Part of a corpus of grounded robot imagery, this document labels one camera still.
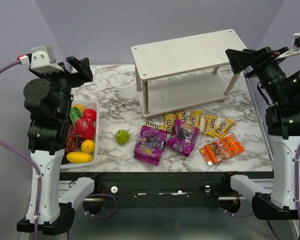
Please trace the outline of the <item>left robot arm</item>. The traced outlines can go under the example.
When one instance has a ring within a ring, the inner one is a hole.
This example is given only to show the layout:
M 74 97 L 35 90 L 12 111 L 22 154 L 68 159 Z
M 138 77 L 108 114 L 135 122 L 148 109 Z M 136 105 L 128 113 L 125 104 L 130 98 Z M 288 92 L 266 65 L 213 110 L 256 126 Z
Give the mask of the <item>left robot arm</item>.
M 17 231 L 57 236 L 70 231 L 75 204 L 59 201 L 58 185 L 62 159 L 70 129 L 68 121 L 73 102 L 71 91 L 93 80 L 90 60 L 70 56 L 66 61 L 76 70 L 69 72 L 63 62 L 60 70 L 38 73 L 24 89 L 24 107 L 30 113 L 27 131 L 32 168 L 30 203 Z

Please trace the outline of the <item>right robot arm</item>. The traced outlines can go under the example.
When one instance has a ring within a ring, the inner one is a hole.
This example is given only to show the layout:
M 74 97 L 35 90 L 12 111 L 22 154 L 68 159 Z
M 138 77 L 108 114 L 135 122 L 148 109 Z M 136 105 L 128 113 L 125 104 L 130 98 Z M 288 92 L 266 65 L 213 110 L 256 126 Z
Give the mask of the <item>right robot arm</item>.
M 227 49 L 233 73 L 256 77 L 272 104 L 265 122 L 274 161 L 273 187 L 266 190 L 244 174 L 229 179 L 232 190 L 251 202 L 260 220 L 300 220 L 300 70 L 286 76 L 280 67 L 287 47 Z

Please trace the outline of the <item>purple grape candy bag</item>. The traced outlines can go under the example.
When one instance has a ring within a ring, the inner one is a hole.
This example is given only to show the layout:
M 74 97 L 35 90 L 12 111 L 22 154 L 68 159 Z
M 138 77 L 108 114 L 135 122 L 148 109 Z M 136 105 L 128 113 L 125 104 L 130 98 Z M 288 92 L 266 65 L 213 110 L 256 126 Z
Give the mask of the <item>purple grape candy bag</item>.
M 166 131 L 142 126 L 134 147 L 134 158 L 158 166 L 163 155 L 166 138 Z
M 176 119 L 171 137 L 166 141 L 166 145 L 172 150 L 189 157 L 195 147 L 198 135 L 199 128 Z

